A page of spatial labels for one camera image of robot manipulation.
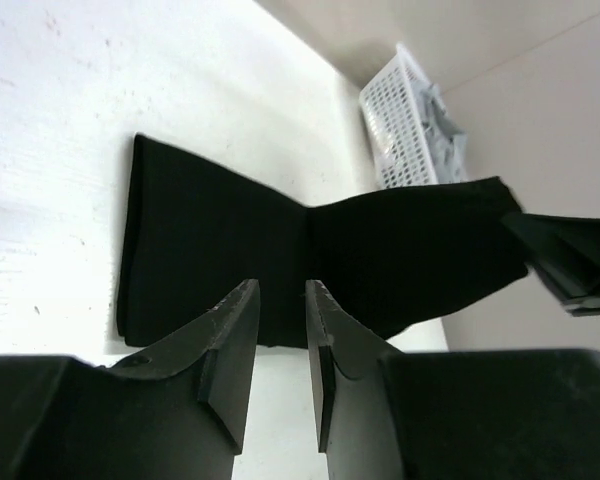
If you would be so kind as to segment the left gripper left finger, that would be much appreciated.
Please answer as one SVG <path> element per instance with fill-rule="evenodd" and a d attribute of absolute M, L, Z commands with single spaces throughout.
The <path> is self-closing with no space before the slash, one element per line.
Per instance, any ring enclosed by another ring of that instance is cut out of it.
<path fill-rule="evenodd" d="M 259 325 L 245 280 L 111 368 L 75 367 L 72 479 L 228 479 L 242 451 Z"/>

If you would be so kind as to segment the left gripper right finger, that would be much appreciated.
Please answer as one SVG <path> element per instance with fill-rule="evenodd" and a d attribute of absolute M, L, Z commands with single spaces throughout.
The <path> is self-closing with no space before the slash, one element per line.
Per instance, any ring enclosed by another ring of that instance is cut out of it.
<path fill-rule="evenodd" d="M 404 468 L 380 360 L 395 353 L 306 282 L 306 334 L 318 450 L 331 479 L 402 479 Z"/>

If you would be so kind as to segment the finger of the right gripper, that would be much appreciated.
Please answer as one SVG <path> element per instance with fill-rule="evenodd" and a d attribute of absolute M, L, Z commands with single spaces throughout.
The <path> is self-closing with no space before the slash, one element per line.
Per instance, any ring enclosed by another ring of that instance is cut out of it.
<path fill-rule="evenodd" d="M 600 280 L 600 218 L 511 213 L 503 223 L 543 268 L 569 280 Z"/>

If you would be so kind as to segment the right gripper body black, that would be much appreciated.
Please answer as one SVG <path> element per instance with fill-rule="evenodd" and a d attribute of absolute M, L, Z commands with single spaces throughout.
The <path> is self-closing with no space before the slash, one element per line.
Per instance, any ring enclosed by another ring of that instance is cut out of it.
<path fill-rule="evenodd" d="M 552 236 L 537 248 L 534 270 L 569 315 L 600 315 L 600 245 L 580 249 Z"/>

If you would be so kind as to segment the black tank top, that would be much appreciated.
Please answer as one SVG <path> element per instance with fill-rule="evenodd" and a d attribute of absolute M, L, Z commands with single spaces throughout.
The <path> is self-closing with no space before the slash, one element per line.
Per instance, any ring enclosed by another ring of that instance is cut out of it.
<path fill-rule="evenodd" d="M 379 190 L 309 207 L 203 157 L 133 141 L 116 323 L 144 347 L 260 287 L 258 341 L 303 348 L 305 284 L 388 339 L 524 278 L 503 225 L 520 211 L 498 178 Z"/>

